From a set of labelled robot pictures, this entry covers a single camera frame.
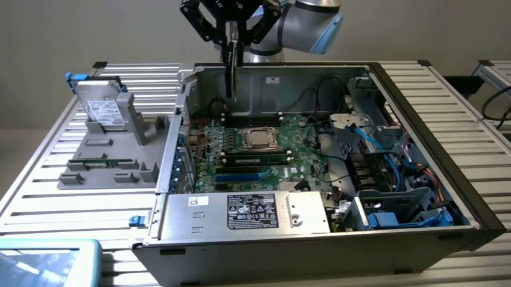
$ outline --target motherboard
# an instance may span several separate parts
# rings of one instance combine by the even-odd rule
[[[191,130],[195,193],[290,191],[307,184],[306,190],[331,190],[326,161],[303,144],[307,117],[281,116],[273,126],[223,121],[199,120]]]

